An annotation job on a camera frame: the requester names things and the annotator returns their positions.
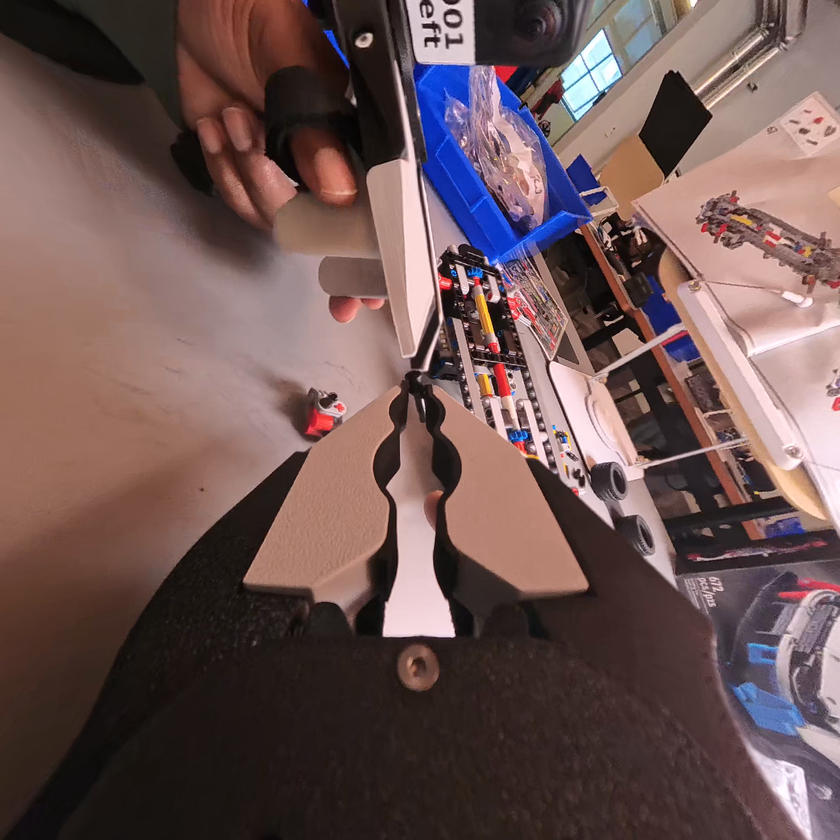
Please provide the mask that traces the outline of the person's left forearm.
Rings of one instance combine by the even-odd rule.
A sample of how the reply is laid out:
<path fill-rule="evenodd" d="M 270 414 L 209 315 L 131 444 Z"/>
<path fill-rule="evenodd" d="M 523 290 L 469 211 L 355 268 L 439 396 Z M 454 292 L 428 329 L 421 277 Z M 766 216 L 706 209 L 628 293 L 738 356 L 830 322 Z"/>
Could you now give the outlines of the person's left forearm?
<path fill-rule="evenodd" d="M 2 1 L 2 34 L 56 63 L 120 85 L 151 88 L 182 116 L 176 1 Z"/>

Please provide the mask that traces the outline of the small red grey lego assembly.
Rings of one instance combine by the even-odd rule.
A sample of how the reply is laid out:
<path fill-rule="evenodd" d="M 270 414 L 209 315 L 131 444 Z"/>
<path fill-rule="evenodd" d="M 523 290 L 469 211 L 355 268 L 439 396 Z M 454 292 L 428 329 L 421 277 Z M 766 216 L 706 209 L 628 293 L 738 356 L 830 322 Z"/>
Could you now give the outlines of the small red grey lego assembly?
<path fill-rule="evenodd" d="M 346 412 L 347 406 L 336 392 L 310 388 L 304 437 L 321 439 L 342 425 Z"/>

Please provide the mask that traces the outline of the black rubber lego tire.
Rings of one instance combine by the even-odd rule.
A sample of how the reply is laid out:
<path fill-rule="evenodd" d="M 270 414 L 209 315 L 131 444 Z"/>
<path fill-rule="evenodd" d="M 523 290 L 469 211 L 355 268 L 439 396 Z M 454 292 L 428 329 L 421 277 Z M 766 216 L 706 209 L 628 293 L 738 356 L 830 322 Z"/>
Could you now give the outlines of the black rubber lego tire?
<path fill-rule="evenodd" d="M 614 528 L 641 556 L 652 557 L 655 554 L 655 536 L 642 516 L 622 516 L 615 520 Z"/>
<path fill-rule="evenodd" d="M 590 468 L 592 491 L 603 502 L 620 502 L 627 498 L 628 480 L 624 468 L 615 461 L 594 464 Z"/>

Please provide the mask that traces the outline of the lego car chassis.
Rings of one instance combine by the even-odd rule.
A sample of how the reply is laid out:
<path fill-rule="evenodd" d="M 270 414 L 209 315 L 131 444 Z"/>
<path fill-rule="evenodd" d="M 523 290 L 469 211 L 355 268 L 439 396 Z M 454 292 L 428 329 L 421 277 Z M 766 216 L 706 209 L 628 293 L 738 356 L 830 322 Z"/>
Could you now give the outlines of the lego car chassis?
<path fill-rule="evenodd" d="M 430 376 L 522 455 L 561 475 L 499 269 L 469 245 L 440 256 L 437 279 L 443 307 Z"/>

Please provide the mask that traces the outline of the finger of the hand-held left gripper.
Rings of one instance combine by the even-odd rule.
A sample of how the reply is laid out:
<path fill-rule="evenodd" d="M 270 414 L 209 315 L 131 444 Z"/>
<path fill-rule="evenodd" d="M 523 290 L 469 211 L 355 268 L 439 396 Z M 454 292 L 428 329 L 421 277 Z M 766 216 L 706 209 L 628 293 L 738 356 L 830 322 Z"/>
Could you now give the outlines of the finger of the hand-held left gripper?
<path fill-rule="evenodd" d="M 357 156 L 353 164 L 359 192 L 352 205 L 329 206 L 300 192 L 276 213 L 274 239 L 288 253 L 320 261 L 379 259 L 401 355 L 429 361 L 441 312 L 423 177 L 414 160 L 378 164 L 370 172 Z"/>
<path fill-rule="evenodd" d="M 326 256 L 318 267 L 318 283 L 331 298 L 385 300 L 389 297 L 379 259 Z"/>

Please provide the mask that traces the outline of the colourful sticker sheet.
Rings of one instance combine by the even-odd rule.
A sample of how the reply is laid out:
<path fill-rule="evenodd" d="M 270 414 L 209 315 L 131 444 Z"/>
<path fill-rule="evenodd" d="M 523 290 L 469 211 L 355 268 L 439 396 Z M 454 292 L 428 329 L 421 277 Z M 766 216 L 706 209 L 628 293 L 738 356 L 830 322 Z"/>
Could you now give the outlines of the colourful sticker sheet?
<path fill-rule="evenodd" d="M 562 310 L 530 256 L 499 265 L 508 306 L 514 319 L 527 326 L 548 362 L 557 357 L 569 325 Z"/>

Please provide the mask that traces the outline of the wooden edged desk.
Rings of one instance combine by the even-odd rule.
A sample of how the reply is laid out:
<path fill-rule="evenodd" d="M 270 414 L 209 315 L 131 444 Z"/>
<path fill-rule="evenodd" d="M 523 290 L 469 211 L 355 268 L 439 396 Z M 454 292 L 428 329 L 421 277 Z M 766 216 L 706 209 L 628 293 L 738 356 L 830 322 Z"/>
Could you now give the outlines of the wooden edged desk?
<path fill-rule="evenodd" d="M 637 245 L 618 235 L 615 248 L 610 235 L 588 224 L 566 240 L 570 271 L 584 282 L 585 307 L 595 318 L 583 341 L 587 351 L 627 355 L 681 322 L 659 275 L 665 246 L 649 231 L 646 237 Z M 607 386 L 645 460 L 680 456 L 650 467 L 645 479 L 678 550 L 706 538 L 735 548 L 793 533 L 800 513 L 748 446 L 686 457 L 740 437 L 687 328 L 609 374 Z"/>

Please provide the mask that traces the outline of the lego set box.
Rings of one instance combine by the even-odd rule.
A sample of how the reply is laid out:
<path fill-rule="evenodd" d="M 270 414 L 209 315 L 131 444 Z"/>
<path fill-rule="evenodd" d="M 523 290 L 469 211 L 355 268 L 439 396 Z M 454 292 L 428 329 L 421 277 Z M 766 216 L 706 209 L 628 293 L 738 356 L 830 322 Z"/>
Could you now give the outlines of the lego set box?
<path fill-rule="evenodd" d="M 839 838 L 839 541 L 832 529 L 675 561 L 713 626 L 732 714 L 805 838 Z"/>

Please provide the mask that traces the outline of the person's left hand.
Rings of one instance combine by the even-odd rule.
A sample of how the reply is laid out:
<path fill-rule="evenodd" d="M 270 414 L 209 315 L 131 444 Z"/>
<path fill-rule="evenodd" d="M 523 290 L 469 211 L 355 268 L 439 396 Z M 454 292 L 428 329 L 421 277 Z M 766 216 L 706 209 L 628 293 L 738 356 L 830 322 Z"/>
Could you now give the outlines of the person's left hand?
<path fill-rule="evenodd" d="M 225 203 L 253 227 L 271 232 L 277 211 L 304 184 L 332 207 L 359 195 L 343 143 L 320 129 L 300 129 L 289 178 L 266 157 L 257 119 L 268 78 L 306 67 L 342 96 L 349 73 L 317 20 L 298 1 L 181 1 L 176 58 L 182 115 L 201 144 L 206 167 Z"/>

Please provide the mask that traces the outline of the open instruction booklet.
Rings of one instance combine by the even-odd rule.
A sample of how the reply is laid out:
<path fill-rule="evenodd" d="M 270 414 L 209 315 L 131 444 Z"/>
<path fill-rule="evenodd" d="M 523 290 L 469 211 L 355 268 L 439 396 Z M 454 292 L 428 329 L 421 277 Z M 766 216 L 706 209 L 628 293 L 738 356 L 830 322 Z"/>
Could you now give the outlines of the open instruction booklet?
<path fill-rule="evenodd" d="M 838 111 L 820 93 L 635 201 L 793 409 L 838 429 Z"/>

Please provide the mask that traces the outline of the plastic bag of lego parts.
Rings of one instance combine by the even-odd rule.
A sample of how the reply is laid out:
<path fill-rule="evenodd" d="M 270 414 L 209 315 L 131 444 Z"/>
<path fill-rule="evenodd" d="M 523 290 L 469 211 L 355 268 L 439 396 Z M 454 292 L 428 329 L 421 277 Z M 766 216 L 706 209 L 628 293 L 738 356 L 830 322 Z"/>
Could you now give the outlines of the plastic bag of lego parts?
<path fill-rule="evenodd" d="M 511 226 L 527 234 L 549 211 L 548 176 L 538 135 L 501 99 L 496 72 L 469 69 L 467 103 L 446 94 L 444 120 Z"/>

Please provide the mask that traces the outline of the pile of loose lego pieces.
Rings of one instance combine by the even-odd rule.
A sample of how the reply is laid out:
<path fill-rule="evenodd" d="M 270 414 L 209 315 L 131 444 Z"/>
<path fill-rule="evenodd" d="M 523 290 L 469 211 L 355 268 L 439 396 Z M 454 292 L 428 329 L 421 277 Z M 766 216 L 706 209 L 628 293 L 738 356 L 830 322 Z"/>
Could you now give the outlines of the pile of loose lego pieces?
<path fill-rule="evenodd" d="M 588 487 L 585 464 L 574 447 L 571 434 L 561 428 L 552 427 L 553 439 L 559 453 L 560 473 L 576 495 L 582 495 Z"/>

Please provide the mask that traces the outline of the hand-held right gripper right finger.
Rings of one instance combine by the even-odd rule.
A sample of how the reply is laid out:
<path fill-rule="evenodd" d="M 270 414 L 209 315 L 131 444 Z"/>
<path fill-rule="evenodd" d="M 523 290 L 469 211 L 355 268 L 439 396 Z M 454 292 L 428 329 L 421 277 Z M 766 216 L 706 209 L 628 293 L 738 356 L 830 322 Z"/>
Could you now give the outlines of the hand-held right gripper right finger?
<path fill-rule="evenodd" d="M 436 385 L 422 386 L 435 511 L 434 572 L 457 631 L 496 610 L 577 596 L 590 582 L 538 478 L 563 483 Z"/>

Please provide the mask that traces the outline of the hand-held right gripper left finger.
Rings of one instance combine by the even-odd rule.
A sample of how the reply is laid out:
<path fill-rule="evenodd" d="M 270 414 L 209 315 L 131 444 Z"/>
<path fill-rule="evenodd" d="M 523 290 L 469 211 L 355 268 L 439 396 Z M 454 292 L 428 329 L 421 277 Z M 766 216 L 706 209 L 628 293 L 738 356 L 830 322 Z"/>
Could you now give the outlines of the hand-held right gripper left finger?
<path fill-rule="evenodd" d="M 381 631 L 398 566 L 396 504 L 407 386 L 394 386 L 310 447 L 244 587 L 338 607 L 355 631 Z"/>

